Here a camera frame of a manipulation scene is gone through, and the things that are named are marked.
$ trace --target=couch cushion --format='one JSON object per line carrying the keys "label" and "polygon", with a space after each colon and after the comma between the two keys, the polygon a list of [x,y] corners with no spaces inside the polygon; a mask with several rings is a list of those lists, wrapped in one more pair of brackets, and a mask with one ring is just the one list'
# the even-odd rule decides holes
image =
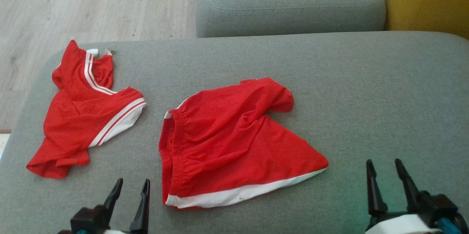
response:
{"label": "couch cushion", "polygon": [[384,0],[197,0],[198,37],[378,31]]}
{"label": "couch cushion", "polygon": [[[110,43],[82,44],[104,48]],[[431,32],[363,32],[114,42],[114,89],[141,91],[135,126],[89,150],[91,163],[62,180],[25,165],[43,139],[57,92],[45,65],[0,161],[0,232],[57,233],[82,206],[102,204],[124,178],[111,226],[133,219],[151,180],[151,234],[363,233],[365,162],[374,161],[390,210],[405,209],[400,158],[420,189],[444,193],[469,216],[469,42]],[[161,202],[158,140],[163,117],[202,89],[272,77],[291,90],[289,113],[271,113],[324,154],[330,167],[295,186],[236,205],[177,211]]]}

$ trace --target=white robot part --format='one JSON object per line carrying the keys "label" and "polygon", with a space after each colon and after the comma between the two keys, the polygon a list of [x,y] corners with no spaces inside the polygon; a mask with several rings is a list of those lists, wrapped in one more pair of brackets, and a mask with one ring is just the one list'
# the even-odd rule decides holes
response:
{"label": "white robot part", "polygon": [[417,214],[409,214],[381,221],[365,234],[427,234],[440,232],[440,229],[427,227]]}
{"label": "white robot part", "polygon": [[119,231],[119,230],[110,230],[110,229],[108,229],[107,231],[104,231],[104,234],[125,234],[125,233],[122,232],[122,231]]}

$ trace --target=red jersey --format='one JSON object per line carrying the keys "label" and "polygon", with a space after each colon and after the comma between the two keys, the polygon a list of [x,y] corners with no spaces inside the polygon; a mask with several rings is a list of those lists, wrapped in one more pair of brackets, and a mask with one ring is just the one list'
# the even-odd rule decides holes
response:
{"label": "red jersey", "polygon": [[97,49],[80,49],[70,41],[52,73],[59,91],[44,120],[45,138],[26,168],[42,177],[64,178],[73,165],[89,163],[89,147],[101,145],[133,126],[146,105],[143,95],[114,81],[112,55],[94,59]]}

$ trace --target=white stripe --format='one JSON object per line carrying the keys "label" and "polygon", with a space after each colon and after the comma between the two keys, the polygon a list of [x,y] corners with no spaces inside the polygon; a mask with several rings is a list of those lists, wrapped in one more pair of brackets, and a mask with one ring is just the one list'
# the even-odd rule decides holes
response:
{"label": "white stripe", "polygon": [[111,130],[106,134],[104,139],[99,143],[99,145],[107,142],[112,137],[117,134],[125,131],[126,129],[134,126],[135,122],[142,113],[142,108],[146,106],[146,103],[140,104],[138,107],[135,107],[131,111],[127,112],[121,119],[119,119],[116,124],[111,128]]}
{"label": "white stripe", "polygon": [[107,95],[116,94],[116,92],[113,92],[112,90],[103,86],[99,86],[97,84],[92,74],[92,67],[93,67],[93,53],[86,51],[84,74],[85,74],[85,78],[88,84],[92,87],[92,89],[95,89],[99,92],[103,92],[104,94],[107,94]]}
{"label": "white stripe", "polygon": [[309,174],[303,174],[300,176],[283,179],[279,181],[275,181],[268,184],[261,184],[261,185],[246,185],[242,187],[238,187],[235,189],[225,190],[225,191],[218,191],[213,193],[207,194],[198,194],[196,196],[191,197],[178,197],[173,196],[171,194],[168,195],[165,204],[169,206],[175,206],[177,208],[187,208],[187,207],[216,207],[216,206],[227,206],[231,204],[236,204],[246,199],[251,199],[253,197],[257,197],[261,194],[265,194],[275,189],[279,189],[282,187],[291,186],[294,184],[298,184],[310,177],[315,176],[325,170],[321,169],[315,172],[310,172]]}
{"label": "white stripe", "polygon": [[121,111],[119,111],[119,113],[117,113],[107,124],[106,126],[104,126],[104,128],[101,129],[101,131],[96,135],[96,137],[93,139],[93,141],[91,142],[91,144],[89,144],[88,147],[93,147],[93,146],[96,146],[97,143],[99,142],[99,140],[104,136],[104,134],[106,134],[107,130],[109,130],[109,128],[114,124],[114,122],[116,122],[117,119],[119,119],[120,117],[122,117],[122,115],[125,114],[125,112],[127,112],[129,109],[131,109],[132,107],[134,107],[135,105],[141,103],[141,102],[144,102],[145,100],[141,97],[139,99],[136,99],[134,101],[132,101],[131,103],[129,103],[126,107],[124,107],[124,109],[122,109]]}
{"label": "white stripe", "polygon": [[95,56],[97,56],[97,53],[99,52],[99,49],[97,49],[97,48],[88,49],[86,52],[92,54],[93,57],[95,57]]}
{"label": "white stripe", "polygon": [[[179,104],[179,106],[176,109],[179,109],[182,106],[182,104],[184,104],[184,102],[186,102],[186,100],[188,100],[189,98],[190,97],[188,97],[187,99],[184,99],[184,101],[181,104]],[[171,119],[172,117],[173,117],[173,115],[171,113],[169,113],[169,112],[165,113],[165,119]]]}

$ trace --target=wooden floor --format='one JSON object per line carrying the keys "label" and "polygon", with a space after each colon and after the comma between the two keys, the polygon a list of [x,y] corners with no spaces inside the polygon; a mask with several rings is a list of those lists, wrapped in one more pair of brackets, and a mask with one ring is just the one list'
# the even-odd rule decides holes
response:
{"label": "wooden floor", "polygon": [[79,44],[195,37],[195,0],[0,0],[0,129],[12,129],[37,71]]}

